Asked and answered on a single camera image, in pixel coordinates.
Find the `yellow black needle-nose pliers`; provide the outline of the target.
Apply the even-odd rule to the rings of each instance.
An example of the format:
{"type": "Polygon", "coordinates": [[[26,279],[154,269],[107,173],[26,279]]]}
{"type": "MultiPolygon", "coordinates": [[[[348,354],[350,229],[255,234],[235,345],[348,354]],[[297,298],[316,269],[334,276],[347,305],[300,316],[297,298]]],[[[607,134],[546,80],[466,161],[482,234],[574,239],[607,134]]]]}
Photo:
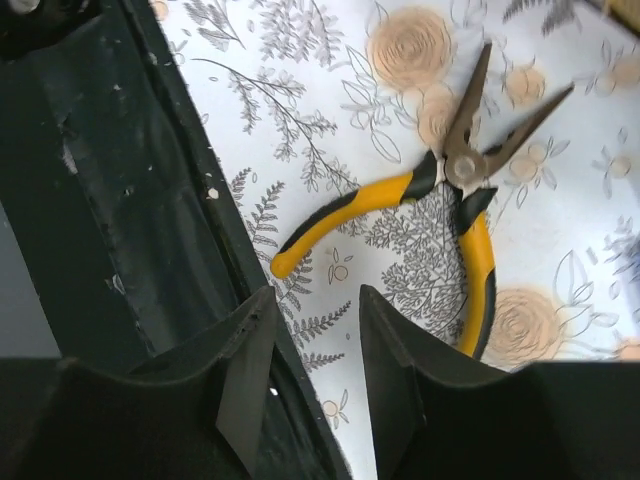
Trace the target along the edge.
{"type": "Polygon", "coordinates": [[[458,195],[454,226],[469,288],[470,305],[458,350],[480,359],[494,322],[496,264],[486,211],[496,195],[487,181],[498,172],[573,90],[567,85],[484,152],[469,142],[488,72],[492,46],[485,44],[439,152],[429,150],[409,173],[365,185],[319,208],[292,233],[270,263],[278,279],[288,277],[316,243],[361,215],[426,197],[446,183],[458,195]]]}

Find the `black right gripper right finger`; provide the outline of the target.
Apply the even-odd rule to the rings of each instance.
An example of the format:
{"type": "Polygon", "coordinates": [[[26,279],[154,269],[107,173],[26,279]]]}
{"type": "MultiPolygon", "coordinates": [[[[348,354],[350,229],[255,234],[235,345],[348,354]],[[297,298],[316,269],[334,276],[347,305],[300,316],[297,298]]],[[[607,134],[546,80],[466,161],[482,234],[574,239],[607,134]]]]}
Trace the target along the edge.
{"type": "Polygon", "coordinates": [[[360,336],[382,479],[635,479],[639,366],[473,360],[360,290],[360,336]]]}

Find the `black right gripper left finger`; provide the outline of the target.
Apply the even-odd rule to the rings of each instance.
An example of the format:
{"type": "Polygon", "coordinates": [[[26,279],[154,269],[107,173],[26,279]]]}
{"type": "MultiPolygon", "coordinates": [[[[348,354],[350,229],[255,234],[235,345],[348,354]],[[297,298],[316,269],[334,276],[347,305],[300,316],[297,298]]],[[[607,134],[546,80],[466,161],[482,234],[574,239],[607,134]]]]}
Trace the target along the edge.
{"type": "Polygon", "coordinates": [[[2,477],[253,477],[277,317],[261,288],[127,375],[74,358],[3,360],[2,477]]]}

